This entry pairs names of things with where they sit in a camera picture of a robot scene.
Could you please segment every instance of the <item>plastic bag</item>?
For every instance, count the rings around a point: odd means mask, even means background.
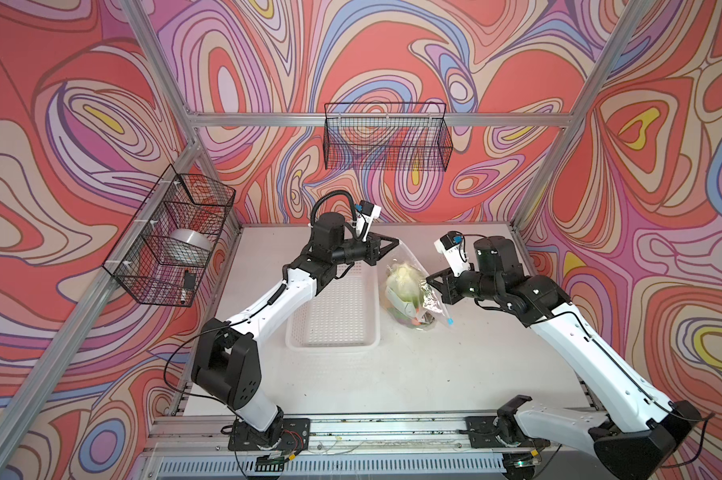
[[[377,263],[379,302],[397,322],[429,330],[436,320],[452,325],[439,294],[425,281],[427,272],[401,242]]]

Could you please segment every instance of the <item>mounting plate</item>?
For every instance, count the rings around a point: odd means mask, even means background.
[[[310,419],[309,418],[285,418],[283,420],[284,430],[290,430],[297,433],[302,444],[300,445],[298,440],[284,432],[281,435],[281,441],[276,447],[277,450],[283,450],[290,452],[292,450],[300,450],[308,448],[308,437],[310,437]],[[243,425],[237,425],[237,428],[233,429],[230,439],[227,443],[227,449],[231,452],[257,452],[260,448],[257,444],[249,438],[250,434]]]
[[[498,436],[487,436],[481,435],[481,432],[489,432],[495,429],[496,416],[486,417],[465,417],[465,425],[468,430],[468,437],[470,438],[471,448],[505,448],[505,447],[532,447],[532,448],[544,448],[550,446],[548,440],[542,438],[535,438],[532,442],[531,439],[526,439],[518,444],[503,443]]]

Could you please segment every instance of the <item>patterned wall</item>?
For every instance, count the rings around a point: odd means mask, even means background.
[[[566,112],[621,0],[164,0],[151,20],[191,110],[323,111],[446,101],[452,112]],[[307,222],[337,187],[384,220],[509,220],[556,129],[455,128],[446,174],[326,171],[322,128],[209,128],[244,222]]]
[[[717,412],[661,477],[722,478],[722,1],[656,3],[523,236],[639,372]]]
[[[0,1],[0,414],[183,146],[112,0]],[[126,474],[227,242],[191,309],[113,296],[2,478]]]
[[[327,170],[322,128],[208,128],[204,145],[240,195],[246,223],[308,222],[316,199],[345,188],[383,206],[383,221],[509,220],[557,128],[481,127],[452,134],[455,152],[443,171]],[[337,201],[338,211],[347,210]]]

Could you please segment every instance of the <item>wall-mounted basket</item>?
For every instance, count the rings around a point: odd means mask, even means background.
[[[162,179],[167,176],[159,182],[171,183],[135,243],[120,259],[109,254],[102,266],[139,303],[191,306],[236,190],[203,175],[178,174],[172,166]]]
[[[452,156],[446,104],[324,104],[323,158],[329,170],[440,170]]]

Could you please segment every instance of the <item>white plastic basket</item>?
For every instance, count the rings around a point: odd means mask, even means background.
[[[311,353],[358,352],[376,347],[377,285],[375,267],[358,262],[345,277],[332,280],[316,298],[289,317],[287,347]]]

